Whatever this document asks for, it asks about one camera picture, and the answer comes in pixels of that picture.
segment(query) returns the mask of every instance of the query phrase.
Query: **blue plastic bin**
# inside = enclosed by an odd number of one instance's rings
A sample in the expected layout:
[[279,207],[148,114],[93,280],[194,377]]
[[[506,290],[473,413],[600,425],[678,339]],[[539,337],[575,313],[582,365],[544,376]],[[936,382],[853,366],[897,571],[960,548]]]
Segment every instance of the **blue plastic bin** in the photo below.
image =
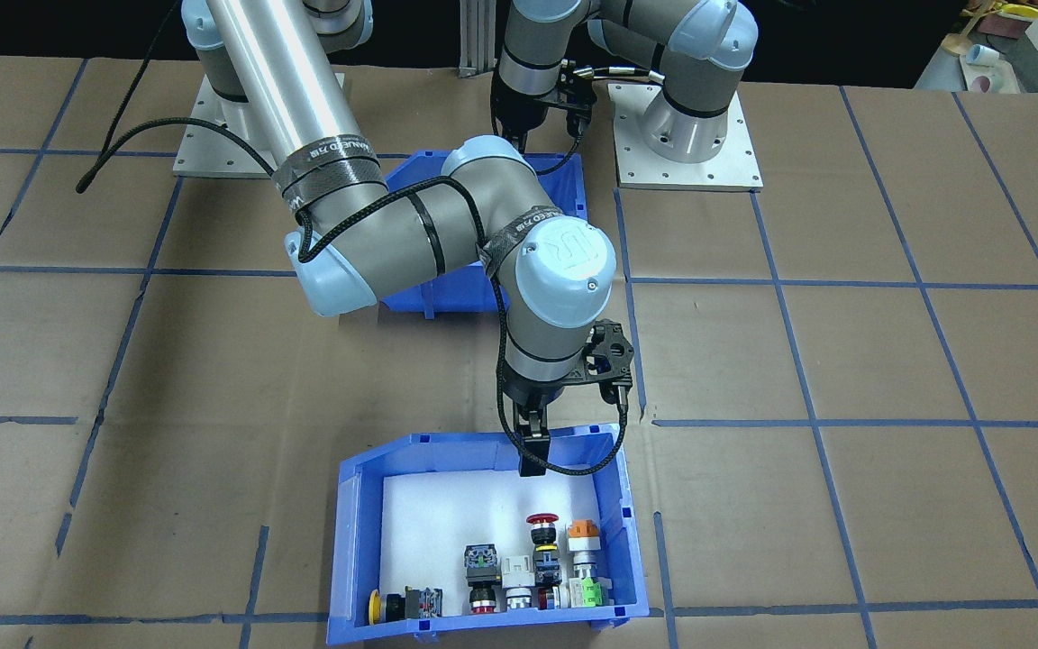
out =
[[[449,152],[418,152],[386,177],[391,190],[406,188],[440,173]],[[536,169],[547,168],[564,158],[562,154],[528,154],[527,162]],[[547,175],[539,177],[547,196],[564,214],[588,221],[588,197],[584,192],[584,166],[579,156]],[[483,275],[481,263],[449,270],[430,282],[424,282],[383,298],[391,310],[421,313],[430,320],[436,313],[477,313],[495,310],[491,282]]]
[[[613,425],[602,427],[562,428],[551,432],[550,459],[558,464],[583,465],[600,460],[610,451],[618,429]],[[359,642],[377,638],[406,636],[412,633],[420,641],[434,641],[437,633],[459,631],[469,628],[502,627],[503,625],[534,625],[551,623],[590,623],[595,628],[621,625],[634,617],[648,615],[647,586],[644,577],[643,559],[639,555],[638,532],[635,526],[634,507],[631,501],[631,485],[627,481],[627,466],[623,452],[617,460],[601,471],[585,478],[571,478],[572,490],[585,490],[585,497],[594,495],[598,506],[602,549],[598,562],[598,574],[611,580],[609,606],[559,609],[541,612],[539,609],[519,609],[514,612],[490,613],[489,615],[461,615],[432,619],[407,619],[392,623],[367,624],[367,597],[379,588],[379,571],[383,562],[382,546],[384,525],[388,522],[384,514],[384,497],[391,501],[390,488],[384,493],[384,483],[388,478],[417,474],[448,474],[448,476],[425,476],[425,478],[458,478],[453,472],[480,471],[474,474],[476,484],[490,488],[486,481],[522,481],[524,488],[545,488],[545,478],[518,478],[519,454],[502,433],[440,433],[413,434],[393,440],[382,448],[343,461],[338,468],[338,510],[335,514],[334,567],[331,576],[331,603],[326,628],[329,645]],[[419,502],[413,509],[428,512],[453,512],[464,506],[466,501],[458,498],[476,497],[479,493],[454,492],[453,489],[428,490],[419,493]],[[520,501],[523,493],[515,493]],[[447,503],[437,503],[436,498],[447,498]],[[475,518],[472,524],[480,524]],[[429,530],[415,530],[409,539],[409,559],[424,570],[430,563],[454,563],[461,566],[462,545],[483,543],[477,539],[449,538],[453,528],[461,522],[441,518],[428,525]],[[519,534],[527,535],[527,525],[522,518],[515,521]],[[532,547],[526,546],[529,553]],[[516,555],[515,547],[499,547],[499,553]],[[566,550],[561,551],[564,571],[570,575],[571,559]],[[408,583],[414,588],[433,587],[435,584]],[[450,601],[459,595],[444,591],[444,613],[457,607],[459,601]]]

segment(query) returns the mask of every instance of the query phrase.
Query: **aluminum arm tube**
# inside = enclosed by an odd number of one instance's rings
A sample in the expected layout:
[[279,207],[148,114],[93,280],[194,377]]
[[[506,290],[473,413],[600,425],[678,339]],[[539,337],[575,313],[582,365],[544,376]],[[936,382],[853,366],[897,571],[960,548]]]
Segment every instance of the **aluminum arm tube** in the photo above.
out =
[[333,135],[359,135],[300,0],[209,0],[276,160]]

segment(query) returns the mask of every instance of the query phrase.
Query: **cardboard floor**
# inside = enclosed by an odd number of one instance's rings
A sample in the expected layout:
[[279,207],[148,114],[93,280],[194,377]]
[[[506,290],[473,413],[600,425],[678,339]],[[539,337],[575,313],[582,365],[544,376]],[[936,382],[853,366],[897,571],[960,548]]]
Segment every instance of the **cardboard floor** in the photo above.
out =
[[[0,648],[311,649],[338,462],[495,430],[495,318],[312,316],[275,190],[175,180],[179,129],[76,195],[136,66],[0,58]],[[489,127],[487,79],[343,72],[385,169]],[[154,63],[124,127],[199,79]],[[602,96],[582,145],[652,617],[444,645],[1038,648],[1038,94],[741,100],[759,193],[614,188]]]

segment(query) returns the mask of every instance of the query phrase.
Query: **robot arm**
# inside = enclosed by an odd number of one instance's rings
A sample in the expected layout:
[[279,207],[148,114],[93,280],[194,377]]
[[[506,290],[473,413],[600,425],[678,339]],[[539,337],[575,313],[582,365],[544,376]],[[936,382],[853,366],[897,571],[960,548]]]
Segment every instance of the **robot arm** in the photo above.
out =
[[737,0],[515,0],[491,86],[502,136],[522,151],[543,124],[559,74],[552,58],[564,57],[566,34],[585,18],[595,45],[662,73],[663,91],[643,119],[652,151],[680,163],[712,159],[758,37]]
[[618,324],[595,321],[617,264],[606,235],[553,209],[530,165],[490,135],[453,152],[436,180],[388,193],[304,4],[208,3],[300,219],[283,243],[313,310],[370,306],[481,259],[511,298],[498,377],[526,442],[523,475],[543,472],[528,456],[547,459],[545,407],[565,386],[598,383],[625,421],[633,350]]

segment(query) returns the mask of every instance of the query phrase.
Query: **black label band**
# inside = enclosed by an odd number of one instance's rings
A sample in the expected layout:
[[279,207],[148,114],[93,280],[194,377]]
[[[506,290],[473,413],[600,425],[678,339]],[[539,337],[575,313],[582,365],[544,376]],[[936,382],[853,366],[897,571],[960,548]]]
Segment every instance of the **black label band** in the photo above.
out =
[[479,250],[479,260],[483,262],[483,272],[487,272],[487,276],[495,276],[499,267],[502,266],[502,260],[507,259],[508,254],[511,254],[511,250],[516,249],[516,246],[527,238],[531,227],[556,216],[564,216],[564,213],[556,207],[535,206],[522,216],[509,222],[507,226],[503,226],[487,241],[486,246]]
[[446,272],[446,259],[443,256],[443,245],[440,243],[440,234],[435,229],[435,219],[432,213],[427,211],[424,200],[415,193],[407,194],[411,205],[415,206],[415,213],[419,214],[419,222],[424,224],[427,239],[432,244],[432,253],[435,255],[435,275],[443,275]]
[[376,165],[379,164],[375,148],[372,148],[371,142],[367,142],[362,135],[324,137],[288,156],[288,160],[275,169],[271,180],[275,182],[275,188],[280,193],[285,193],[288,188],[303,180],[315,169],[347,159],[367,159],[374,161]]

